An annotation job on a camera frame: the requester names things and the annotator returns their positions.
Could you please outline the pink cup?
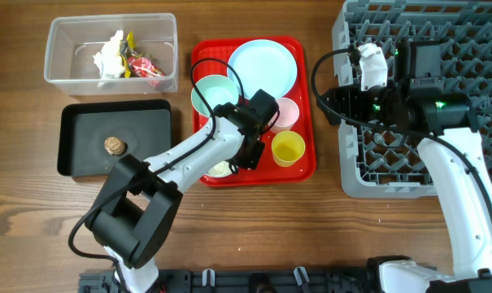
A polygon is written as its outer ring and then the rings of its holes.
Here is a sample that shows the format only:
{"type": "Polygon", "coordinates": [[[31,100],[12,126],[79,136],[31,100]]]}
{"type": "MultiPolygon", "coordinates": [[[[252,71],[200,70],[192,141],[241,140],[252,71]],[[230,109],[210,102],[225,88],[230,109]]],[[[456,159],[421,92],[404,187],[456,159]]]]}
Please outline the pink cup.
{"type": "Polygon", "coordinates": [[[276,113],[269,122],[272,126],[270,131],[279,133],[290,130],[299,118],[298,104],[290,98],[278,98],[276,102],[279,107],[279,113],[276,113]]]}

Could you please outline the green bowl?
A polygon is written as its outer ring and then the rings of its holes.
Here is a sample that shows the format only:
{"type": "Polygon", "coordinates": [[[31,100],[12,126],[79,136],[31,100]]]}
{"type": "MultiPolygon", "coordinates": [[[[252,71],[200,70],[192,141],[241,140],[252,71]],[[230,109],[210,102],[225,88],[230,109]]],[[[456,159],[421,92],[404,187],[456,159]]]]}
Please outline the green bowl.
{"type": "MultiPolygon", "coordinates": [[[[222,75],[209,75],[200,79],[196,86],[206,99],[207,103],[214,109],[217,105],[232,103],[237,104],[239,101],[238,88],[233,81],[222,75]]],[[[191,92],[191,102],[194,110],[208,118],[210,112],[198,95],[195,89],[191,92]]]]}

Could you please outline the brown food ball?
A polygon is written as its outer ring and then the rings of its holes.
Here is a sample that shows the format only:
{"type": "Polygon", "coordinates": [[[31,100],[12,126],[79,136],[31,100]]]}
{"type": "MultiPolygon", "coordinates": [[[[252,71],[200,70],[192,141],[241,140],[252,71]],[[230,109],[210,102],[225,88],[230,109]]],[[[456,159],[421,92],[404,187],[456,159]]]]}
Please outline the brown food ball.
{"type": "Polygon", "coordinates": [[[103,145],[110,155],[122,155],[126,151],[126,143],[118,137],[107,138],[103,145]]]}

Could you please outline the red snack wrapper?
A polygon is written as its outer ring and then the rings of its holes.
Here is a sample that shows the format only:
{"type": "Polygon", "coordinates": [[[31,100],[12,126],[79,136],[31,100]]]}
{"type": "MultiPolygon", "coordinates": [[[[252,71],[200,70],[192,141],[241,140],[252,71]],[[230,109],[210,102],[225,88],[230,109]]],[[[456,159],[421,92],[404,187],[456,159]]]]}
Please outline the red snack wrapper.
{"type": "Polygon", "coordinates": [[[163,77],[163,72],[146,57],[130,57],[129,69],[138,77],[163,77]]]}

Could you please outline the yellow snack wrapper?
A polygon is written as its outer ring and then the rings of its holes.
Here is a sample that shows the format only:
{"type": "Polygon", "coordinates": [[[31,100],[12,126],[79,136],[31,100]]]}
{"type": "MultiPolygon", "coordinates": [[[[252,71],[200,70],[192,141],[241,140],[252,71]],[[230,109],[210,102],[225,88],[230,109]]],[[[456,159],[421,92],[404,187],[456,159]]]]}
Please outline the yellow snack wrapper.
{"type": "Polygon", "coordinates": [[[135,41],[133,37],[133,31],[128,33],[126,39],[122,42],[120,54],[124,65],[124,78],[130,78],[132,76],[132,70],[130,66],[130,59],[134,56],[135,41]]]}

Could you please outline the white tissue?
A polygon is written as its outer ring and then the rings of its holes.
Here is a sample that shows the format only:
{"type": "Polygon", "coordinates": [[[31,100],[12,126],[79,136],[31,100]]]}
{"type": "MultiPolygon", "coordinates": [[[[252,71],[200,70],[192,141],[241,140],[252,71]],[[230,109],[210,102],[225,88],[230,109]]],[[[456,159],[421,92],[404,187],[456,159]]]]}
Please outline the white tissue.
{"type": "Polygon", "coordinates": [[[93,56],[101,79],[119,78],[124,73],[123,58],[120,53],[123,36],[124,31],[117,30],[115,35],[93,56]]]}

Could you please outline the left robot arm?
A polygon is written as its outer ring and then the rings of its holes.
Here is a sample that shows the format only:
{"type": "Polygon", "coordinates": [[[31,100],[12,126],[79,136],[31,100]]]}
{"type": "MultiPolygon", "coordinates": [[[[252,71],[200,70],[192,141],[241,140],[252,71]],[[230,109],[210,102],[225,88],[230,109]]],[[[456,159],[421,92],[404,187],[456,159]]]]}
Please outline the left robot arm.
{"type": "Polygon", "coordinates": [[[159,270],[155,254],[163,246],[183,194],[217,164],[253,169],[264,144],[259,140],[276,118],[276,104],[219,105],[198,132],[169,151],[146,160],[126,155],[81,218],[115,266],[121,292],[147,292],[159,270]]]}

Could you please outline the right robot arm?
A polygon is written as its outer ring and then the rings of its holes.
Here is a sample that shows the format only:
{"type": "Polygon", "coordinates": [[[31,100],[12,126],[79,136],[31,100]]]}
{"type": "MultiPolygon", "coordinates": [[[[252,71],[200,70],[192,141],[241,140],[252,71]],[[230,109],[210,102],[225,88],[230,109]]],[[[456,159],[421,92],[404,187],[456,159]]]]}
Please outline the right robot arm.
{"type": "Polygon", "coordinates": [[[319,108],[354,125],[418,138],[448,228],[452,275],[402,256],[372,258],[374,292],[492,292],[492,184],[477,118],[465,94],[439,86],[348,85],[316,95],[319,108]]]}

